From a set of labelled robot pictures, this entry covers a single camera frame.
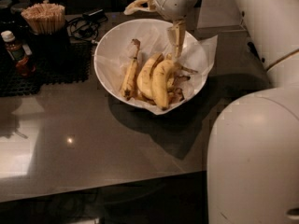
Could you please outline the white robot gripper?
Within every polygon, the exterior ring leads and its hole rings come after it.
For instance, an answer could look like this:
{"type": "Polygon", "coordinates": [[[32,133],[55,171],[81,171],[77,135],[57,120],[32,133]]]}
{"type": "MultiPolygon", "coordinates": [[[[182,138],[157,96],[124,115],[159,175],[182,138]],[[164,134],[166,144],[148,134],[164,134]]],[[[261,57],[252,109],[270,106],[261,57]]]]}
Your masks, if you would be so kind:
{"type": "Polygon", "coordinates": [[[186,22],[183,19],[190,9],[194,7],[197,0],[135,0],[130,3],[123,13],[132,15],[137,11],[157,12],[166,20],[173,21],[167,29],[167,36],[172,47],[172,58],[178,59],[181,55],[185,33],[186,22]]]}

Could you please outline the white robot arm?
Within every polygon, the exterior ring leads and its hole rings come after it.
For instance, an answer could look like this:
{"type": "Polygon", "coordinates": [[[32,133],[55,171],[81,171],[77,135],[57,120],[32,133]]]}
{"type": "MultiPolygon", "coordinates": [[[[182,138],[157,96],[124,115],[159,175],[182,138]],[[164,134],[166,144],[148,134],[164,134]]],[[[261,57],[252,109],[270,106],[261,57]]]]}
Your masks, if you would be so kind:
{"type": "Polygon", "coordinates": [[[299,0],[235,0],[272,87],[217,117],[206,165],[208,224],[298,224],[299,0]]]}

